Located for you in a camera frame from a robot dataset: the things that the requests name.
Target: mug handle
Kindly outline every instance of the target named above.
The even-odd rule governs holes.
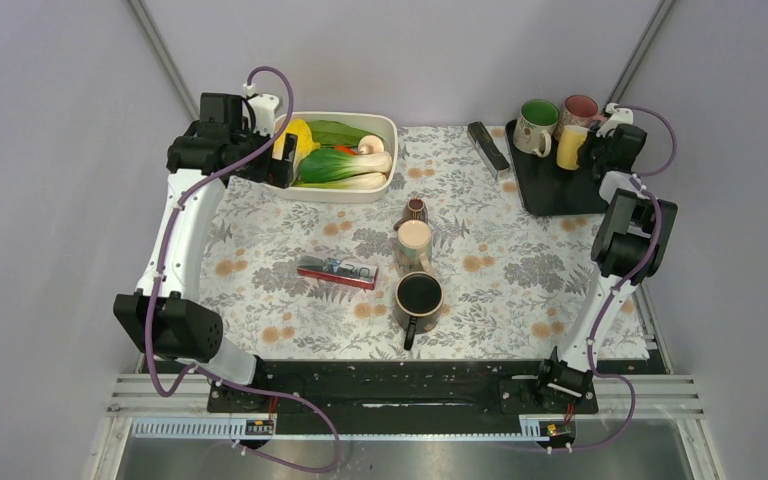
[[[548,130],[541,130],[540,135],[543,137],[543,143],[546,144],[546,151],[541,152],[539,148],[534,149],[534,154],[540,158],[546,158],[552,151],[552,135]]]
[[[413,337],[416,336],[416,322],[419,319],[411,316],[408,322],[408,330],[405,332],[405,350],[413,348]]]
[[[419,254],[419,264],[422,266],[422,271],[434,275],[434,267],[431,266],[431,260],[428,259],[428,255],[425,252]]]

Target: pink mug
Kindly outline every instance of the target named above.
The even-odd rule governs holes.
[[[564,111],[561,113],[561,120],[552,132],[555,140],[561,140],[561,134],[564,133],[564,127],[567,125],[578,125],[589,127],[590,123],[599,113],[599,104],[596,100],[587,95],[572,95],[564,100]]]

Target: black tray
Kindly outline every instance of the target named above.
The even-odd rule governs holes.
[[[519,185],[522,205],[537,217],[605,213],[608,203],[599,196],[599,185],[590,169],[564,170],[555,163],[558,143],[552,140],[552,152],[546,158],[522,153],[514,146],[516,120],[505,125],[508,150]]]

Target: black mug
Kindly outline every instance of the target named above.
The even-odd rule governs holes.
[[[443,286],[433,275],[413,272],[396,286],[396,321],[405,329],[405,350],[413,348],[418,333],[437,326],[443,308]]]

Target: mug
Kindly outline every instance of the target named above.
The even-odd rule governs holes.
[[[522,105],[514,129],[514,146],[540,158],[552,151],[552,129],[558,123],[558,108],[546,100],[529,100]]]
[[[412,272],[396,285],[396,321],[405,330],[405,350],[413,348],[419,333],[430,332],[443,307],[443,286],[427,272]]]
[[[408,200],[408,204],[405,205],[405,213],[402,219],[393,225],[393,230],[398,230],[408,220],[419,220],[421,222],[428,222],[428,207],[425,206],[425,202],[420,198],[411,198]]]
[[[561,135],[564,133],[564,127],[567,125],[580,125],[589,127],[590,123],[599,113],[599,104],[596,100],[587,95],[571,95],[564,100],[564,111],[561,113],[561,121],[555,127],[552,134],[555,140],[561,141]]]
[[[563,130],[556,161],[564,170],[578,170],[578,151],[587,140],[590,130],[579,125],[567,125]]]
[[[407,220],[399,227],[399,266],[407,272],[423,270],[433,273],[431,267],[431,227],[419,220]]]

